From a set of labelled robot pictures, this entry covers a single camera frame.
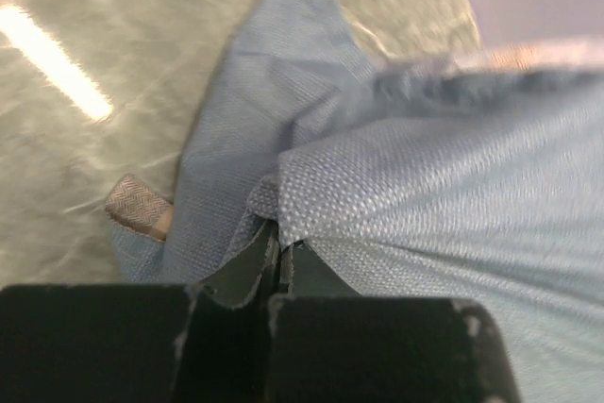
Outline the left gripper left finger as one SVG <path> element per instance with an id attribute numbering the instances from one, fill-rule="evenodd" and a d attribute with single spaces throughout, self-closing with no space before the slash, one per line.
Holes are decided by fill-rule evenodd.
<path id="1" fill-rule="evenodd" d="M 5 402 L 255 402 L 277 228 L 189 284 L 12 285 L 1 293 Z"/>

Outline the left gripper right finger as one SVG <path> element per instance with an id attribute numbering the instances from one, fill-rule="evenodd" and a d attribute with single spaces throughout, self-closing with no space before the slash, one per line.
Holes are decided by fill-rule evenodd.
<path id="1" fill-rule="evenodd" d="M 517 402 L 491 314 L 469 299 L 362 296 L 304 244 L 268 303 L 270 402 Z"/>

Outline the blue plaid pillowcase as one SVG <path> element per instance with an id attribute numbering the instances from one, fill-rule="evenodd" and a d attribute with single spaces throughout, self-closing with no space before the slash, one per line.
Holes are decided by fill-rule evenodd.
<path id="1" fill-rule="evenodd" d="M 362 294 L 461 296 L 528 402 L 603 398 L 603 43 L 377 64 L 335 0 L 261 0 L 210 84 L 167 201 L 106 213 L 124 277 L 193 282 L 265 220 Z"/>

